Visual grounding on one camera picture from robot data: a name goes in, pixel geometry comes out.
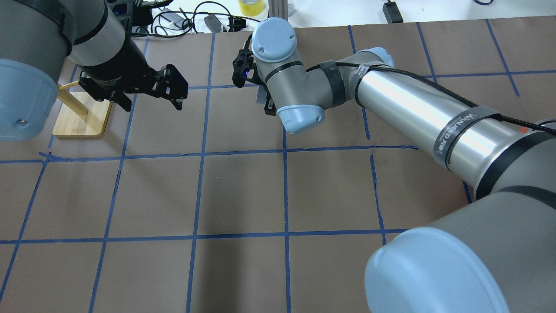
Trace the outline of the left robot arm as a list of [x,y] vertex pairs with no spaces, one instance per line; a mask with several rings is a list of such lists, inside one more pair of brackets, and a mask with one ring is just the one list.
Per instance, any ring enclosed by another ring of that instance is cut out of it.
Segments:
[[1,140],[41,133],[55,103],[65,59],[81,69],[78,85],[95,101],[129,112],[129,94],[163,98],[182,109],[188,82],[174,65],[149,66],[132,29],[152,22],[168,1],[3,0]]

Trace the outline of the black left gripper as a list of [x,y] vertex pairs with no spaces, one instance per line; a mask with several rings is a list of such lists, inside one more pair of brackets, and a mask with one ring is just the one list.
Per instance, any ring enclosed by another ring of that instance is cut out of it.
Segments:
[[172,64],[159,71],[151,68],[137,46],[123,46],[110,60],[95,66],[78,65],[80,87],[97,101],[109,100],[130,112],[132,101],[126,93],[144,93],[163,98],[182,110],[189,83]]

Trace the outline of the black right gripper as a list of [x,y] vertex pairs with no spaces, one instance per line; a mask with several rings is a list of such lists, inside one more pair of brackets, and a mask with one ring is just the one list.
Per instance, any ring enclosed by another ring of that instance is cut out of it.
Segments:
[[[258,69],[258,66],[255,65],[255,69],[254,69],[254,84],[256,85],[262,85],[263,87],[266,87],[266,90],[268,91],[269,96],[271,97],[268,87],[266,85],[266,81],[264,80],[264,78],[262,77],[262,74],[260,74],[260,71]],[[276,105],[273,101],[273,99],[267,99],[265,101],[265,105],[264,105],[264,112],[266,115],[269,116],[276,116],[277,114],[277,109],[276,109]]]

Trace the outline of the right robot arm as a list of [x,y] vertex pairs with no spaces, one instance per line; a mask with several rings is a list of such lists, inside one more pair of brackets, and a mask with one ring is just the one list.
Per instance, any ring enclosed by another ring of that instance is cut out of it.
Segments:
[[376,47],[306,70],[288,21],[260,22],[250,46],[256,73],[288,133],[355,101],[474,190],[475,201],[399,234],[370,257],[373,313],[555,311],[555,130],[528,133],[506,117],[419,75]]

